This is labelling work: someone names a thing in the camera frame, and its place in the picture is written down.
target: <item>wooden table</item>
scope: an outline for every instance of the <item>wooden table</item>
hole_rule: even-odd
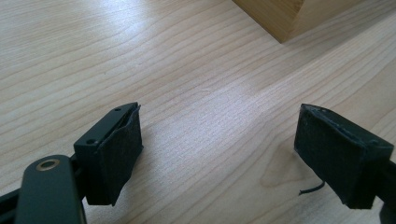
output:
[[[144,152],[90,223],[379,223],[299,197],[320,180],[293,140],[307,103],[396,144],[395,21],[366,0],[281,45],[231,0],[1,1],[0,194],[137,101]]]

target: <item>clamp jaw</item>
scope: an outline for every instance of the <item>clamp jaw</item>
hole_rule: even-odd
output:
[[[21,188],[0,197],[0,223],[86,223],[81,200],[115,205],[140,155],[138,103],[114,108],[74,144],[75,155],[29,165]]]
[[[302,105],[294,149],[346,206],[371,209],[378,196],[385,203],[382,222],[395,217],[396,165],[389,160],[391,143],[329,109]]]

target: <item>black clamp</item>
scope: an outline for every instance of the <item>black clamp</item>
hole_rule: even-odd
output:
[[[391,143],[329,109],[302,105],[294,149],[346,206],[371,209],[378,196],[385,203],[383,223],[394,218],[396,165],[389,160]]]
[[[74,144],[29,165],[21,188],[0,197],[0,223],[86,223],[81,200],[115,204],[140,155],[138,103],[108,112]]]

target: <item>black plastic part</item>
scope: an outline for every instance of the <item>black plastic part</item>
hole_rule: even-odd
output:
[[[78,190],[78,197],[80,200],[83,200],[88,190],[88,177],[86,176],[86,172],[84,172],[84,170],[79,166],[76,154],[70,157],[70,161],[72,162],[73,166],[76,186]]]
[[[395,213],[393,216],[396,217],[396,164],[389,161],[378,179],[376,195],[385,203],[388,210]]]
[[[49,156],[26,168],[15,223],[86,223],[68,157]]]
[[[16,189],[0,197],[0,224],[14,223],[19,193]]]
[[[393,145],[340,115],[302,105],[295,150],[349,208],[370,209]]]
[[[114,205],[131,177],[143,149],[139,108],[131,103],[111,110],[74,144],[89,204]]]
[[[387,204],[382,206],[381,212],[379,213],[381,224],[395,224],[396,223],[396,212],[395,210],[388,207]]]

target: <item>wood grain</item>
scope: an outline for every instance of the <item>wood grain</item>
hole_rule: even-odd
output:
[[[361,0],[234,0],[280,43],[300,35]]]
[[[1,1],[0,194],[137,101],[145,149],[90,223],[379,223],[380,201],[298,197],[319,180],[293,139],[306,103],[396,143],[395,21],[366,0],[280,45],[228,0]]]

